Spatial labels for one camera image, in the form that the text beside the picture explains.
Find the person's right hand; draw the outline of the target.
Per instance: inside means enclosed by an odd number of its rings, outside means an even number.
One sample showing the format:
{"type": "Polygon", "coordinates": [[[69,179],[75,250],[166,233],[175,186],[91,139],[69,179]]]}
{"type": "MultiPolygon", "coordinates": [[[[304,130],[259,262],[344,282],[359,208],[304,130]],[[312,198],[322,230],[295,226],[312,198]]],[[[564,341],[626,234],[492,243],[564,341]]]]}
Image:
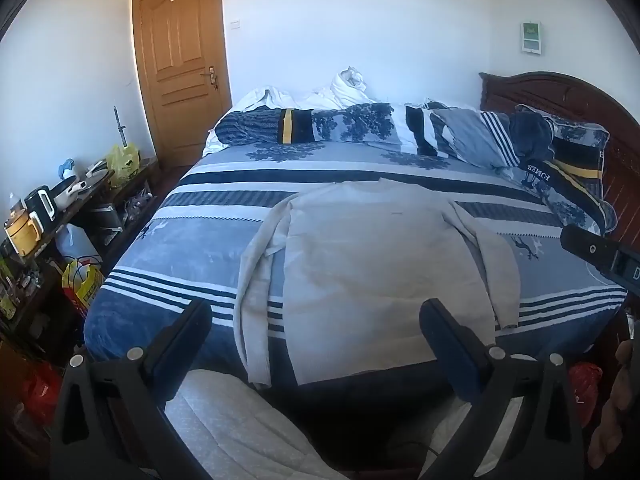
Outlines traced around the person's right hand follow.
{"type": "Polygon", "coordinates": [[[633,354],[632,340],[623,341],[616,351],[620,370],[616,375],[610,397],[602,408],[600,425],[594,430],[588,448],[588,462],[593,469],[600,468],[606,458],[613,454],[623,441],[620,422],[634,396],[630,379],[630,363],[633,354]]]}

